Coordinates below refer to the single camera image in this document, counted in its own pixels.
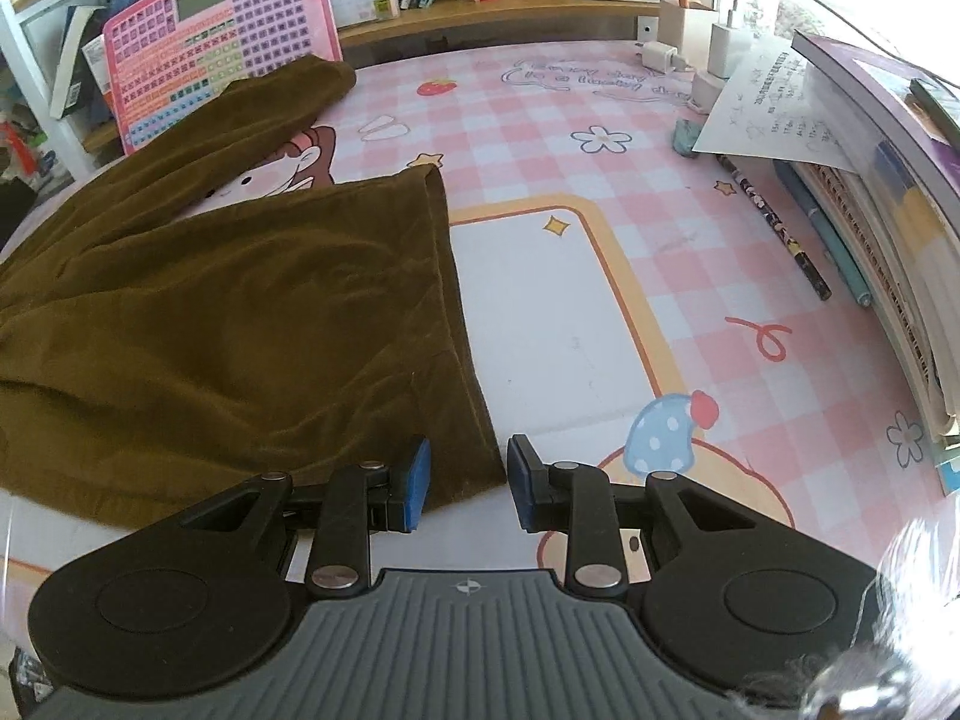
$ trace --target pen holder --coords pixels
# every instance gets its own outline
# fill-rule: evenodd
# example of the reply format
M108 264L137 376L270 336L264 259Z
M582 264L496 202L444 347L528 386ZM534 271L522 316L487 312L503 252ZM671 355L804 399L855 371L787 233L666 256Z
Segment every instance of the pen holder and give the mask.
M704 70L710 52L710 30L718 16L715 10L681 8L661 0L656 40L675 47L688 65Z

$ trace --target purple book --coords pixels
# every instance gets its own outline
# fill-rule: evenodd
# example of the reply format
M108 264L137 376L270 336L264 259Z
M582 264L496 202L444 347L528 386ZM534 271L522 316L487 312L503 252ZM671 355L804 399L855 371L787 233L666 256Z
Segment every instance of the purple book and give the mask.
M910 93L911 79L937 81L892 57L838 40L796 32L793 47L880 128L960 233L960 155Z

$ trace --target stack of books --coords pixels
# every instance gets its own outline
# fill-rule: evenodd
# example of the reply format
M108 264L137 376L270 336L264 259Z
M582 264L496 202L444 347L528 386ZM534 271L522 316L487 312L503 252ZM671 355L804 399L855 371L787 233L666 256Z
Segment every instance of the stack of books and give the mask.
M960 155L910 92L914 66L797 33L813 66L805 93L856 174L795 164L875 297L935 451L945 493L960 490Z

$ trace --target pink checkered tablecloth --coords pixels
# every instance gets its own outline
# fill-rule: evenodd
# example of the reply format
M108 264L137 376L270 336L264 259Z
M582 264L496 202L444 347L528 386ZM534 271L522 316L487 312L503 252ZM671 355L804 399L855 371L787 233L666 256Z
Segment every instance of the pink checkered tablecloth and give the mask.
M829 282L827 302L715 160L672 151L678 116L696 118L689 78L648 74L636 50L490 47L363 69L315 127L198 211L439 164L501 443L526 433L544 461L603 464L618 482L680 469L876 563L909 518L946 508L894 351L769 164L741 167ZM46 573L120 533L0 491L3 519L2 625L27 644ZM505 488L373 540L374 568L562 560L557 538L520 531Z
M331 174L339 183L443 154L451 210L551 193L595 203L688 389L720 406L704 436L774 485L798 528L875 562L907 519L943 502L926 437L911 445L919 417L895 354L768 165L742 163L832 286L827 302L747 197L730 194L717 162L672 151L675 120L696 118L683 107L688 87L647 74L636 51L621 42L492 47L360 71L322 119L338 132ZM424 88L433 79L456 87ZM395 135L357 137L370 122ZM596 141L571 133L592 127L629 141L589 153L582 146ZM728 317L789 332L762 338L764 355L757 330ZM773 338L782 360L771 359Z

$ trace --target paper sheet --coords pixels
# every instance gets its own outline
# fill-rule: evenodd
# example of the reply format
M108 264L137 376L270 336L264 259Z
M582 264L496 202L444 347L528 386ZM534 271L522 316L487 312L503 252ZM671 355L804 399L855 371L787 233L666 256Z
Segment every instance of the paper sheet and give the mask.
M789 41L757 41L720 93L693 151L768 157L853 170L803 93L806 60Z

